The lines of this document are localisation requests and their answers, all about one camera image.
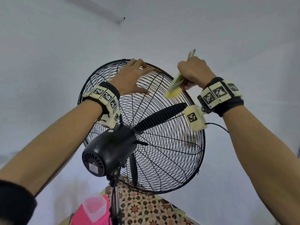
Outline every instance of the patterned tile floor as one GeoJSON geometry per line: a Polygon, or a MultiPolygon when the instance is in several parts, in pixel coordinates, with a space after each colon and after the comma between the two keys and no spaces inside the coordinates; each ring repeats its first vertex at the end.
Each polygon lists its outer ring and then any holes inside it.
{"type": "MultiPolygon", "coordinates": [[[[101,195],[107,194],[111,198],[111,187],[107,186],[101,195]]],[[[119,187],[120,207],[123,212],[123,224],[126,225],[192,225],[184,212],[157,195],[133,192],[119,187]]],[[[60,225],[68,225],[68,217],[60,225]]]]}

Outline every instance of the black motor housing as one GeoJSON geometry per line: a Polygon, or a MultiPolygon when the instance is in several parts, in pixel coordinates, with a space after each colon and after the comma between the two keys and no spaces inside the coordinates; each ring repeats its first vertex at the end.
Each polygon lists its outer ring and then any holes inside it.
{"type": "Polygon", "coordinates": [[[95,137],[82,152],[82,161],[88,171],[97,176],[111,175],[120,164],[125,164],[137,148],[134,131],[117,124],[95,137]]]}

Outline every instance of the fan blade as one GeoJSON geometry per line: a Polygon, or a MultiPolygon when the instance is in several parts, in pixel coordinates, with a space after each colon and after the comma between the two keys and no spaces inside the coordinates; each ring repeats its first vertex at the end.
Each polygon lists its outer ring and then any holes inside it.
{"type": "Polygon", "coordinates": [[[132,183],[133,186],[137,186],[137,161],[135,159],[134,153],[131,154],[129,157],[129,163],[130,163],[130,170],[131,170],[131,177],[132,177],[132,183]]]}
{"type": "Polygon", "coordinates": [[[149,128],[160,125],[182,112],[186,107],[187,104],[185,102],[182,102],[159,110],[141,120],[135,127],[133,127],[133,131],[143,132],[149,128]]]}

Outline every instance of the person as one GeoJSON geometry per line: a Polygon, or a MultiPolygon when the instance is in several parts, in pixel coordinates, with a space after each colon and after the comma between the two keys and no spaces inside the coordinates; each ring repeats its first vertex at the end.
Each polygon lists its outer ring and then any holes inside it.
{"type": "MultiPolygon", "coordinates": [[[[195,85],[205,88],[216,77],[197,57],[179,62],[178,69],[187,79],[184,90],[195,85]]],[[[132,59],[109,83],[120,95],[149,94],[137,86],[137,80],[151,71],[143,60],[132,59]]],[[[35,197],[74,154],[101,113],[98,103],[82,102],[0,170],[0,225],[28,223],[35,197]]],[[[238,160],[268,210],[281,224],[300,224],[300,163],[294,153],[243,105],[228,110],[222,118],[238,160]]]]}

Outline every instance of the person's left arm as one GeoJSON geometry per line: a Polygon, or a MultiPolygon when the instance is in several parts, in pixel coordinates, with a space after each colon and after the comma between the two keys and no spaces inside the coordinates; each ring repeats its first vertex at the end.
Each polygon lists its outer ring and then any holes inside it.
{"type": "MultiPolygon", "coordinates": [[[[137,80],[153,68],[132,59],[110,81],[121,95],[149,92],[137,86],[137,80]]],[[[58,169],[75,153],[102,113],[96,102],[86,100],[59,118],[25,146],[0,170],[0,181],[23,186],[34,196],[48,183],[58,169]]]]}

